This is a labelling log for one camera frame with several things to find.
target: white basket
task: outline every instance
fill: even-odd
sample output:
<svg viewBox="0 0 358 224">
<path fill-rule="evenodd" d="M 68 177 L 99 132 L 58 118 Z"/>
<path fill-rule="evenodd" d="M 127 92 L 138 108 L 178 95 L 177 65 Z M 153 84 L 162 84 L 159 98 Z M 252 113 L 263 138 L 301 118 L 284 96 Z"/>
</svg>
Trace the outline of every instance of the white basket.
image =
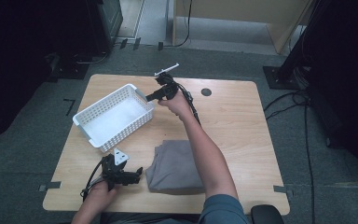
<svg viewBox="0 0 358 224">
<path fill-rule="evenodd" d="M 153 118 L 154 104 L 127 84 L 77 113 L 74 124 L 89 142 L 106 152 Z"/>
</svg>

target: person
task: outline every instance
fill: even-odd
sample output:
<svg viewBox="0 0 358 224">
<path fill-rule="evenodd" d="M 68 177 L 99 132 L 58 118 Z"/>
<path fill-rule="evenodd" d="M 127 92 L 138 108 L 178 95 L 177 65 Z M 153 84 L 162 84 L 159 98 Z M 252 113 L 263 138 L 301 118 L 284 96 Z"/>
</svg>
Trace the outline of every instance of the person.
<svg viewBox="0 0 358 224">
<path fill-rule="evenodd" d="M 171 100 L 160 100 L 158 104 L 167 106 L 185 126 L 194 161 L 205 191 L 205 203 L 199 223 L 248 223 L 238 201 L 238 193 L 228 170 L 226 159 L 220 148 L 193 116 L 185 96 L 179 91 Z M 114 189 L 108 191 L 107 184 L 104 181 L 95 185 L 75 214 L 72 223 L 91 223 L 115 199 L 118 188 L 119 186 L 115 185 Z M 153 223 L 181 222 L 161 221 Z"/>
</svg>

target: person's arm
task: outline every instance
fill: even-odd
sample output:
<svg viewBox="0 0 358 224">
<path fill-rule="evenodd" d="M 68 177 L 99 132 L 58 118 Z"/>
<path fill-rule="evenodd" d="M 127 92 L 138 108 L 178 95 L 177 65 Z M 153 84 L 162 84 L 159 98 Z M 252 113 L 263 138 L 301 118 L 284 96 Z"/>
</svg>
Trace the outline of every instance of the person's arm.
<svg viewBox="0 0 358 224">
<path fill-rule="evenodd" d="M 92 187 L 86 200 L 72 219 L 72 224 L 91 223 L 114 200 L 118 190 L 117 187 L 118 185 L 115 185 L 114 189 L 108 191 L 106 181 L 102 181 Z"/>
<path fill-rule="evenodd" d="M 179 91 L 173 99 L 158 103 L 167 106 L 184 123 L 206 198 L 227 194 L 238 199 L 224 155 L 194 118 L 185 96 Z"/>
</svg>

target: carpeted floor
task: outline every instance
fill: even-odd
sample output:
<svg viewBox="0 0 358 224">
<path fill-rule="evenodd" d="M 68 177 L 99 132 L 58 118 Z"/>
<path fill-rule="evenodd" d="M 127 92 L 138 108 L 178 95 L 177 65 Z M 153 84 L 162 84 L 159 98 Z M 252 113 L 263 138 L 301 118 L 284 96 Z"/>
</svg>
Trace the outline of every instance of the carpeted floor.
<svg viewBox="0 0 358 224">
<path fill-rule="evenodd" d="M 270 90 L 262 66 L 280 66 L 284 60 L 283 56 L 199 49 L 158 51 L 157 47 L 143 45 L 133 50 L 128 45 L 114 48 L 104 61 L 91 64 L 84 80 L 43 83 L 10 128 L 0 135 L 0 223 L 70 222 L 74 212 L 43 209 L 45 193 L 38 187 L 48 183 L 54 173 L 72 116 L 93 74 L 152 77 L 160 69 L 179 63 L 171 71 L 174 77 L 253 81 L 266 106 L 290 91 Z M 292 103 L 290 97 L 284 98 L 269 108 L 266 116 Z M 285 223 L 312 223 L 312 217 L 320 224 L 358 223 L 358 160 L 345 149 L 325 146 L 324 130 L 311 107 L 307 109 L 307 122 L 312 176 L 304 107 L 268 120 L 291 207 L 290 214 L 283 217 Z"/>
</svg>

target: wooden table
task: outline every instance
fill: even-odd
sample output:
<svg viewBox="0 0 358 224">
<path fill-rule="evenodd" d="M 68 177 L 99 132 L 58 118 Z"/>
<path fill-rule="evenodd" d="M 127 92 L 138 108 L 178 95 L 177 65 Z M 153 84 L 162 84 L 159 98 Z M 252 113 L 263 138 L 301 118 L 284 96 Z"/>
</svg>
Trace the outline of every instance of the wooden table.
<svg viewBox="0 0 358 224">
<path fill-rule="evenodd" d="M 312 0 L 197 0 L 192 1 L 191 18 L 266 23 L 272 43 L 280 54 L 297 26 L 310 14 L 311 4 Z M 174 45 L 176 17 L 188 17 L 189 6 L 190 0 L 173 0 Z"/>
<path fill-rule="evenodd" d="M 275 192 L 283 186 L 275 152 L 269 136 L 257 87 L 250 81 L 176 78 L 194 97 L 203 129 L 221 148 L 234 178 L 241 204 L 249 214 L 254 205 L 266 203 L 289 213 L 285 193 Z M 94 75 L 80 104 L 79 111 L 125 84 L 135 85 L 145 95 L 159 88 L 154 77 Z M 203 96 L 203 88 L 212 91 Z M 117 147 L 130 156 L 125 171 L 148 168 L 155 147 L 163 140 L 187 139 L 182 122 L 166 107 L 156 104 L 154 117 Z M 92 147 L 73 125 L 63 148 L 52 181 L 61 181 L 59 189 L 49 189 L 43 202 L 50 211 L 76 211 L 82 204 L 80 191 L 104 154 Z M 151 193 L 142 175 L 138 185 L 123 187 L 108 211 L 139 213 L 198 214 L 204 194 L 169 195 Z"/>
</svg>

